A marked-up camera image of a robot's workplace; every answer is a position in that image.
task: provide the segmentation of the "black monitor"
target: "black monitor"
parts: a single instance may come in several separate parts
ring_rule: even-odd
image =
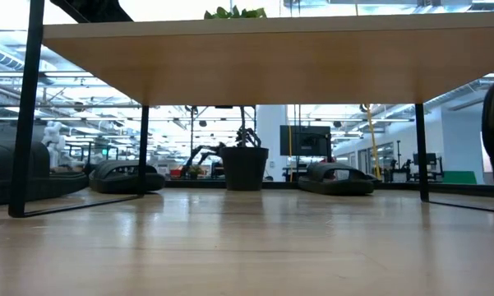
[[[330,156],[330,127],[279,126],[279,154]]]
[[[418,165],[418,153],[413,154],[414,165]],[[426,153],[426,164],[436,165],[436,153]]]

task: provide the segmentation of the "desk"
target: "desk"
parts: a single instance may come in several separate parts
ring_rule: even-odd
[[[494,71],[494,12],[45,25],[44,44],[147,105],[410,104]]]

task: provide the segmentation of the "ceiling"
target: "ceiling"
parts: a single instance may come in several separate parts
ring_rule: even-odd
[[[229,7],[230,3],[240,8],[264,7],[269,17],[279,16],[344,16],[356,15],[357,10],[353,1],[336,1],[330,4],[328,0],[296,1],[292,6],[287,0],[119,0],[121,6],[136,21],[164,21],[164,20],[191,20],[201,19],[205,10],[213,10],[217,6]],[[441,7],[431,9],[432,13],[439,12],[466,12],[472,6],[468,0],[441,0]],[[0,53],[23,62],[25,57],[26,27],[28,21],[29,1],[26,0],[1,0],[0,1]],[[358,14],[409,14],[420,13],[416,0],[358,0]],[[49,0],[46,1],[44,24],[73,23],[74,20],[66,13],[55,7]],[[94,77],[84,77],[81,69],[51,50],[43,47],[41,53],[41,68],[48,72],[78,72],[69,73],[69,77],[45,76],[39,79],[38,104],[43,108],[38,109],[39,118],[97,118],[95,120],[61,120],[66,128],[63,130],[68,139],[81,137],[93,139],[98,135],[105,135],[104,139],[95,139],[104,144],[111,144],[120,149],[134,150],[138,146],[138,136],[141,129],[140,106],[132,99],[119,91],[107,86]],[[0,63],[0,72],[11,72],[12,69]],[[492,83],[494,77],[483,79],[484,83],[472,85],[472,91],[485,90]],[[18,104],[18,94],[21,90],[21,77],[0,77],[0,104]],[[450,95],[436,98],[435,102],[450,102],[457,99],[457,104],[464,103],[467,93],[455,92]],[[96,105],[99,107],[79,109],[77,105]],[[216,145],[219,141],[225,144],[233,144],[237,129],[240,127],[240,113],[238,108],[216,109],[214,107],[199,107],[195,114],[193,145]],[[255,111],[246,108],[247,127],[255,127]],[[413,109],[411,106],[379,105],[372,106],[373,118],[399,119],[411,118]],[[17,109],[0,108],[0,118],[15,118]],[[191,120],[190,112],[185,106],[163,106],[150,110],[150,139],[149,150],[160,152],[161,157],[183,160],[190,154],[191,144]],[[337,105],[301,105],[288,106],[288,118],[290,124],[302,125],[326,125],[337,132],[368,132],[368,125],[362,122],[340,122],[341,127],[334,127],[335,121],[341,118],[362,119],[366,114],[357,104]],[[376,123],[377,131],[383,132],[386,127],[394,123]],[[333,134],[343,139],[344,135]]]

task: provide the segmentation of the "green plant leaves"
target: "green plant leaves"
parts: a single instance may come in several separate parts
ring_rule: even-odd
[[[229,18],[229,13],[222,7],[217,7],[218,18]]]
[[[222,7],[217,7],[216,13],[211,14],[208,11],[205,12],[205,20],[211,19],[229,19],[229,18],[260,18],[266,17],[265,8],[258,8],[256,10],[248,11],[247,9],[243,9],[241,13],[239,13],[239,9],[237,6],[232,8],[231,12],[227,12],[226,9]]]
[[[205,20],[211,20],[213,18],[214,18],[214,16],[212,16],[211,13],[209,13],[208,11],[205,12]]]
[[[265,8],[257,8],[257,17],[266,17]]]
[[[237,6],[233,6],[232,8],[232,18],[239,18],[241,15],[239,14],[239,9]]]

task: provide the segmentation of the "yellow pole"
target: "yellow pole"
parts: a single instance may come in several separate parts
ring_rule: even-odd
[[[290,125],[289,125],[289,154],[290,154],[290,182],[293,181],[293,135],[291,133]]]
[[[371,130],[372,156],[375,158],[375,175],[378,179],[381,179],[380,166],[378,165],[378,151],[376,150],[375,142],[375,129],[372,126],[371,105],[365,104],[365,108],[367,109],[367,121],[369,122],[369,129]]]

